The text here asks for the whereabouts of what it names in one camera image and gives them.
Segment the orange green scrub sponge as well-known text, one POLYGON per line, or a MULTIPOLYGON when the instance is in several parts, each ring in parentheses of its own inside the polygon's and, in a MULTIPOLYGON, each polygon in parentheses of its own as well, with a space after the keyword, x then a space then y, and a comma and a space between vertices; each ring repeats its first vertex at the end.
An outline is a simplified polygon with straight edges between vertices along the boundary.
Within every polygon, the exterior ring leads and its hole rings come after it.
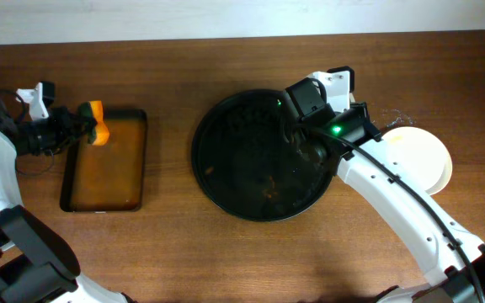
POLYGON ((78 107, 78 114, 94 117, 97 125, 93 129, 84 129, 88 144, 93 146, 103 146, 109 140, 109 129, 104 123, 104 107, 100 100, 89 101, 78 107))

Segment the grey-white plate with sauce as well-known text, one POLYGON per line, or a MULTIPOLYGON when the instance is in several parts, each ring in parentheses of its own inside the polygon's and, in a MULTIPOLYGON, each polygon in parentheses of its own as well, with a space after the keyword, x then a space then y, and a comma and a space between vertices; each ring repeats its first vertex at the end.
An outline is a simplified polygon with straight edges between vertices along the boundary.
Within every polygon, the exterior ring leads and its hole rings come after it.
POLYGON ((430 179, 430 158, 437 148, 445 147, 444 143, 432 133, 412 126, 389 130, 383 139, 392 149, 392 160, 401 164, 426 191, 430 179))

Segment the cream plate with sauce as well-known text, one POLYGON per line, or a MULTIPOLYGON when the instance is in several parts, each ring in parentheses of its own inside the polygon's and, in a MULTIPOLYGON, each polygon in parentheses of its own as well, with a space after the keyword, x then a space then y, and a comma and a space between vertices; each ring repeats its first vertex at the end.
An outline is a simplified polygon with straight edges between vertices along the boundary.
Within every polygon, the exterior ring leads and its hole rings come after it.
POLYGON ((433 195, 443 190, 450 182, 453 165, 450 153, 443 146, 436 149, 430 160, 430 179, 426 192, 433 195))

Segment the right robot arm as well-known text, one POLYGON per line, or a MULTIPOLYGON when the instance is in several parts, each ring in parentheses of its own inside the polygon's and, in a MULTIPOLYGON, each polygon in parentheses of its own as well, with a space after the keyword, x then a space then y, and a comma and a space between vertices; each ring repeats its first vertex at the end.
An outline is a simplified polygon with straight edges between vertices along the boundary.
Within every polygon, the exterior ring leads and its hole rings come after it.
POLYGON ((359 193, 413 255, 425 282, 392 286, 376 302, 485 302, 485 243, 448 215, 391 156, 364 103, 335 109, 332 87, 306 77, 289 86, 282 130, 299 153, 359 193))

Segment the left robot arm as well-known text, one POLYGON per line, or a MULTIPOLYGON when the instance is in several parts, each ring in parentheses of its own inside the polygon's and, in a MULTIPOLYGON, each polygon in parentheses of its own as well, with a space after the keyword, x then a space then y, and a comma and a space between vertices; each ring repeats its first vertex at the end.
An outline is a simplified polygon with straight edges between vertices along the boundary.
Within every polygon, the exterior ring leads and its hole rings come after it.
POLYGON ((51 82, 11 95, 21 113, 12 117, 0 98, 0 303, 130 301, 82 273, 67 242, 25 209, 17 180, 19 156, 53 157, 82 138, 105 144, 103 105, 86 102, 76 113, 54 108, 51 82))

